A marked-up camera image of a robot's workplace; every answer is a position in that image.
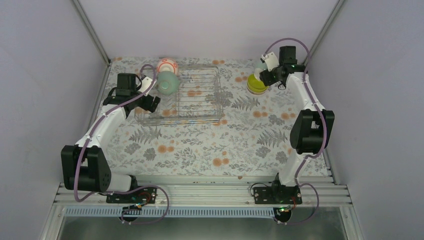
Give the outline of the wire dish rack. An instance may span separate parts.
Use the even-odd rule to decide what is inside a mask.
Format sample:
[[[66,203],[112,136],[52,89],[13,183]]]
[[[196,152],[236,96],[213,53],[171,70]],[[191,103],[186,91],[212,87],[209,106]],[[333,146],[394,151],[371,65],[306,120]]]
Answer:
[[[175,93],[164,95],[155,86],[149,94],[161,99],[155,112],[136,108],[143,126],[214,124],[223,115],[219,69],[213,65],[182,65]]]

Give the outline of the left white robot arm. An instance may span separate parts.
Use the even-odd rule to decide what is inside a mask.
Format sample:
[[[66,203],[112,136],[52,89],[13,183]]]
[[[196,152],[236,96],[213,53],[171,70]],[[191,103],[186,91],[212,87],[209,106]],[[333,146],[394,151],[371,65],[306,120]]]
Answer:
[[[135,108],[154,112],[161,99],[149,94],[156,81],[135,73],[119,73],[117,86],[102,103],[100,114],[87,133],[73,145],[61,150],[64,186],[73,191],[119,192],[131,203],[139,197],[132,176],[112,173],[106,148],[114,132]]]

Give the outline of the yellow green bowl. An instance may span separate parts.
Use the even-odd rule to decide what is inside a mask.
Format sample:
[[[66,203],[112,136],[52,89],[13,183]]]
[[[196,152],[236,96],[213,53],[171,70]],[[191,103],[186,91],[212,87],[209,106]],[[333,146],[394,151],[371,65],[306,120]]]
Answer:
[[[265,84],[261,80],[258,80],[254,76],[254,74],[251,74],[247,78],[247,88],[251,89],[254,92],[263,92],[266,91],[269,87],[265,86]]]

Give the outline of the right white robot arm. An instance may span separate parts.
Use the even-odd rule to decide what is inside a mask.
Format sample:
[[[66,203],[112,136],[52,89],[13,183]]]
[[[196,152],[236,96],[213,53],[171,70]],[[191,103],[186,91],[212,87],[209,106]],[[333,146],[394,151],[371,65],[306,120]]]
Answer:
[[[266,69],[259,79],[266,87],[280,83],[295,96],[299,109],[290,131],[290,145],[294,152],[271,184],[271,198],[278,204],[297,196],[299,176],[311,159],[321,155],[328,145],[335,114],[318,100],[309,80],[306,66],[298,64],[295,46],[282,46],[279,55],[273,52],[261,56]]]

